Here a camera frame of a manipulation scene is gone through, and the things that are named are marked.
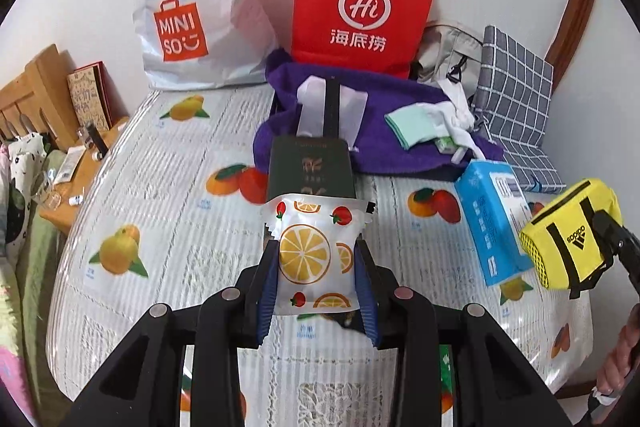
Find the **person's right hand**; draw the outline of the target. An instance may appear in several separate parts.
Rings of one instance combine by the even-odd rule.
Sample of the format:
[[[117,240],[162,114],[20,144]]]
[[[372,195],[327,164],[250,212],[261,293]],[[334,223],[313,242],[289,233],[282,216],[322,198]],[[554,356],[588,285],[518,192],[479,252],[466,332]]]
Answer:
[[[631,369],[631,350],[639,341],[639,305],[629,314],[626,325],[620,330],[614,349],[608,354],[597,371],[597,389],[605,395],[624,387],[625,378]]]

